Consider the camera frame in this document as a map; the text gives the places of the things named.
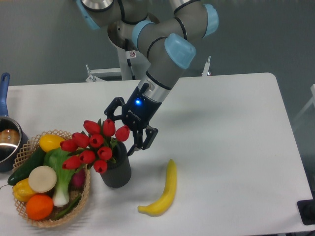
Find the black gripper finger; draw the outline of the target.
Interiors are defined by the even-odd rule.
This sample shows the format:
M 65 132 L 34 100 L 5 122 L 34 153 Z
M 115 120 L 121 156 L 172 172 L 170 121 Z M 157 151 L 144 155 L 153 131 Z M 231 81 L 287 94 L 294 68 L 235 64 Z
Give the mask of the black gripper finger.
M 127 152 L 127 156 L 133 155 L 135 151 L 146 150 L 150 148 L 155 137 L 158 134 L 158 129 L 147 125 L 144 129 L 132 129 L 133 145 Z
M 115 111 L 118 107 L 121 107 L 121 114 L 115 115 Z M 121 120 L 125 122 L 126 119 L 126 104 L 122 97 L 115 97 L 112 102 L 108 105 L 105 109 L 104 114 L 107 116 L 108 119 L 112 121 Z

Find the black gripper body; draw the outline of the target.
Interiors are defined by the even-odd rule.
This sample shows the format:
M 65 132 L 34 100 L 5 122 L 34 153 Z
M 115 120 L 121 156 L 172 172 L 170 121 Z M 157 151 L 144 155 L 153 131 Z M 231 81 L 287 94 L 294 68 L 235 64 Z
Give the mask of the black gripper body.
M 127 103 L 122 106 L 122 122 L 133 132 L 145 129 L 162 104 L 145 96 L 144 92 L 148 88 L 148 86 L 136 87 Z

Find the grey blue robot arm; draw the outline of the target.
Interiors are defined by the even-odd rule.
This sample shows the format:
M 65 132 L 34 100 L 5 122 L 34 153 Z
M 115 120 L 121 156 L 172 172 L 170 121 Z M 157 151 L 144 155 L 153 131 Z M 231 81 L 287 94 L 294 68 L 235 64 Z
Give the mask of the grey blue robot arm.
M 79 0 L 77 6 L 93 28 L 116 24 L 124 49 L 134 49 L 150 63 L 127 101 L 116 97 L 105 110 L 111 120 L 121 120 L 133 134 L 128 151 L 148 149 L 158 130 L 149 125 L 196 54 L 192 42 L 214 33 L 219 16 L 199 0 L 172 0 L 174 17 L 161 23 L 150 20 L 145 0 Z

